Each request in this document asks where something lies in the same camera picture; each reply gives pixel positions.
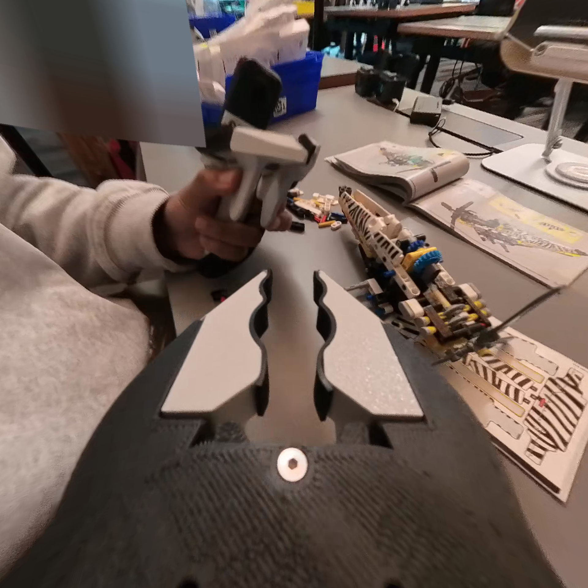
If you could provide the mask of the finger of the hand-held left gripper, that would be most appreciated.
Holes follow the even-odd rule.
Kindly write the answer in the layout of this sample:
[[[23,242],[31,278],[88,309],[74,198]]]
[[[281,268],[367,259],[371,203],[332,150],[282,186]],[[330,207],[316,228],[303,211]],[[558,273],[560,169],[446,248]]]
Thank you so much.
[[[316,159],[311,159],[309,163],[300,164],[260,158],[259,163],[262,165],[259,193],[272,194],[276,190],[279,194],[287,194],[312,171]]]
[[[295,137],[236,126],[229,141],[229,167],[306,172],[314,166],[319,153],[320,144],[306,134]]]

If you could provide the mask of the person's left forearm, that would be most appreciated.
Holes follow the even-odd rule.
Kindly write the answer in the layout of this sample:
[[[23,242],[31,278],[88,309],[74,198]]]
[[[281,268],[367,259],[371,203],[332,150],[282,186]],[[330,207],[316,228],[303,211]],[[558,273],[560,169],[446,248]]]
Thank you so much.
[[[1,177],[1,271],[67,273],[93,289],[143,271],[179,271],[152,222],[170,195],[155,185],[108,181],[88,189],[29,175]]]

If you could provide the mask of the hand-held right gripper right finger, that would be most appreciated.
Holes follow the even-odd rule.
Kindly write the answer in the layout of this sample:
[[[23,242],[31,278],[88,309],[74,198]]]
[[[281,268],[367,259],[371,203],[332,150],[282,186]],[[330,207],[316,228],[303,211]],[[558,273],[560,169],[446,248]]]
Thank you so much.
[[[316,329],[323,339],[313,401],[319,420],[420,422],[423,409],[385,325],[324,271],[313,274]]]

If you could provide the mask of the zebra striped lego helicopter model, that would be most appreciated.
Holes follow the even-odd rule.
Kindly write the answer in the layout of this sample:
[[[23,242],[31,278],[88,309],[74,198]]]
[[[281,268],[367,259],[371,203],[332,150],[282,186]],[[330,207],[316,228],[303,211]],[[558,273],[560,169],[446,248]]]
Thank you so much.
[[[340,187],[337,198],[359,247],[367,279],[348,288],[383,322],[421,341],[437,355],[435,364],[463,362],[512,339],[507,328],[558,295],[553,288],[501,323],[473,283],[457,283],[443,256],[425,235],[404,227],[392,213],[359,190]]]

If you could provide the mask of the black power adapter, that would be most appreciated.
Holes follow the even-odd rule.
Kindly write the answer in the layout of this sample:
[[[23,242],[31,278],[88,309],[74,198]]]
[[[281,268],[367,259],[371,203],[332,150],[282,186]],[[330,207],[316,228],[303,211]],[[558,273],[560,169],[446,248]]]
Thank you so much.
[[[442,115],[443,98],[433,95],[420,95],[415,99],[409,114],[411,124],[433,128]]]

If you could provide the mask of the person's left hand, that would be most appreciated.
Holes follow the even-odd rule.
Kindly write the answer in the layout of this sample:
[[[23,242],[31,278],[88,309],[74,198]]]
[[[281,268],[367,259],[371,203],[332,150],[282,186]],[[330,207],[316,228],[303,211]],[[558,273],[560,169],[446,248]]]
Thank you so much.
[[[217,218],[220,204],[238,190],[241,178],[239,169],[203,169],[190,184],[171,195],[152,220],[160,254],[213,279],[246,260],[265,232],[288,231],[292,217],[287,210],[278,214],[269,229],[261,227],[259,206],[241,222]]]

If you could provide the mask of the bundle of white papers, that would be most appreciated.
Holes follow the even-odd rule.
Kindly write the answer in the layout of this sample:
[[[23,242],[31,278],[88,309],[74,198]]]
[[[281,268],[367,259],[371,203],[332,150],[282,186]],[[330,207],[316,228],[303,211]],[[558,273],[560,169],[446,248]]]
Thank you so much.
[[[305,58],[310,35],[293,1],[253,1],[245,16],[209,40],[193,44],[201,102],[221,105],[242,59],[271,68]]]

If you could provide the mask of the black box device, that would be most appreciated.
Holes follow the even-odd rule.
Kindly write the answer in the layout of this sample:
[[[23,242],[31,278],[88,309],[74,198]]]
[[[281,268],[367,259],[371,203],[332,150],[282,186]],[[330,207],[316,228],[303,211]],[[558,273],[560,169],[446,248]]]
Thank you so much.
[[[355,93],[362,98],[373,98],[379,87],[379,81],[378,70],[362,66],[355,74]]]
[[[405,86],[406,77],[388,70],[380,71],[375,97],[382,105],[392,105],[394,101],[401,101]]]

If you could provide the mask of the background office desk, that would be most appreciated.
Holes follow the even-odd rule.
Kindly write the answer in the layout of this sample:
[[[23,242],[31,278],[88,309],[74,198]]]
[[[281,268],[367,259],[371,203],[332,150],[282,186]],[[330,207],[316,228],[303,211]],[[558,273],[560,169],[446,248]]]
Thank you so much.
[[[376,52],[392,44],[401,24],[444,17],[469,15],[478,1],[351,1],[345,5],[324,6],[315,1],[313,12],[312,49],[321,50],[340,35],[343,57],[353,60],[364,52]]]
[[[459,16],[401,24],[398,35],[414,39],[413,53],[418,66],[407,87],[430,93],[443,58],[485,65],[499,57],[499,42],[512,17]]]

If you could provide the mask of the white monitor stand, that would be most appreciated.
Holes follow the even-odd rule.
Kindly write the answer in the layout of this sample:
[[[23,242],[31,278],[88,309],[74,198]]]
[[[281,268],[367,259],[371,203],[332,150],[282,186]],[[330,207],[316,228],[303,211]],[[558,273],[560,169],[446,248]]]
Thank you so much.
[[[490,156],[482,166],[587,211],[587,157],[562,147],[562,127],[573,85],[587,84],[587,27],[544,25],[533,37],[539,40],[534,47],[506,34],[500,54],[510,70],[556,80],[545,143],[526,143]]]

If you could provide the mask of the pile of loose lego pieces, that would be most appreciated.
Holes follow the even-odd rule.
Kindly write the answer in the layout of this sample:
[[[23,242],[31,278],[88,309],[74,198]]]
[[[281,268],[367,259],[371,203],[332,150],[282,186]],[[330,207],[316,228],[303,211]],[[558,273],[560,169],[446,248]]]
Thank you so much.
[[[314,222],[320,229],[329,228],[337,231],[348,224],[339,205],[339,198],[334,195],[313,193],[305,198],[304,192],[295,187],[288,191],[286,208],[298,221]]]

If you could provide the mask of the open lego instruction booklet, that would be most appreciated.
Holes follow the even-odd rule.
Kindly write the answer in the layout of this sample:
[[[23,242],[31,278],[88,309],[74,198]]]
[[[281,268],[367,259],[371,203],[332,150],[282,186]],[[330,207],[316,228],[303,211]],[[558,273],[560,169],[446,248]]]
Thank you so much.
[[[549,288],[587,273],[587,233],[466,178],[463,153],[380,141],[325,160]]]

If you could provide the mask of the grey desk panel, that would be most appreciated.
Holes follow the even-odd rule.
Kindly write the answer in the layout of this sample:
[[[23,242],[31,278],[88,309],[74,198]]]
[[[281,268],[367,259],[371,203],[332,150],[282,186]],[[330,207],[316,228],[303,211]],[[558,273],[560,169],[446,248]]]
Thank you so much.
[[[498,148],[500,145],[518,142],[522,135],[508,130],[478,121],[470,116],[464,116],[453,112],[448,105],[442,105],[442,117],[445,119],[443,128],[447,133],[468,139],[489,148]]]

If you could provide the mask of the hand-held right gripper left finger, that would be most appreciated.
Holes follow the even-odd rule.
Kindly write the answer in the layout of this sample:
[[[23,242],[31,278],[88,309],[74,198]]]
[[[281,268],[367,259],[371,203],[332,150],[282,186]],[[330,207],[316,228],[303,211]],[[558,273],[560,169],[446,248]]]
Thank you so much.
[[[263,270],[186,331],[189,343],[168,385],[162,417],[244,426],[269,404],[268,328],[272,272]]]

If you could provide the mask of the zebra striped sticker sheet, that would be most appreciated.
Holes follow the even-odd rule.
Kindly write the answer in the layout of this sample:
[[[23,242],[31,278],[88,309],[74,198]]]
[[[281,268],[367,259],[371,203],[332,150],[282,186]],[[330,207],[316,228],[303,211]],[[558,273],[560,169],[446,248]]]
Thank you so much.
[[[566,503],[587,446],[587,368],[511,327],[504,335],[438,369],[496,448]]]

